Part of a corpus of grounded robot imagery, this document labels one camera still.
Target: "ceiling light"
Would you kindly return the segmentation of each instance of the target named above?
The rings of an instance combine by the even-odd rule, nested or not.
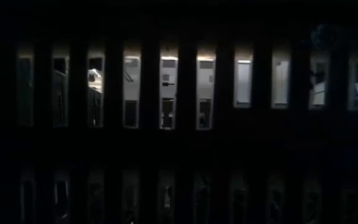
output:
[[[251,63],[250,60],[239,60],[239,63]]]
[[[178,60],[177,57],[172,57],[172,56],[162,56],[161,59],[162,60]]]
[[[125,59],[137,59],[137,60],[140,60],[140,57],[138,57],[138,56],[125,56]]]
[[[202,61],[202,62],[213,62],[213,61],[215,61],[215,59],[213,59],[213,58],[206,58],[206,57],[197,57],[197,60]]]

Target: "light fixture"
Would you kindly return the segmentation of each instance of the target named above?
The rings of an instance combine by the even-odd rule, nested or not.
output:
[[[172,56],[162,56],[161,59],[162,60],[178,60],[177,57],[172,57]]]
[[[207,57],[197,57],[197,60],[199,60],[201,62],[213,62],[213,61],[215,61],[215,59],[207,58]]]
[[[239,63],[251,63],[250,60],[239,60]]]
[[[137,60],[140,60],[140,57],[138,57],[138,56],[125,56],[125,59],[137,59]]]

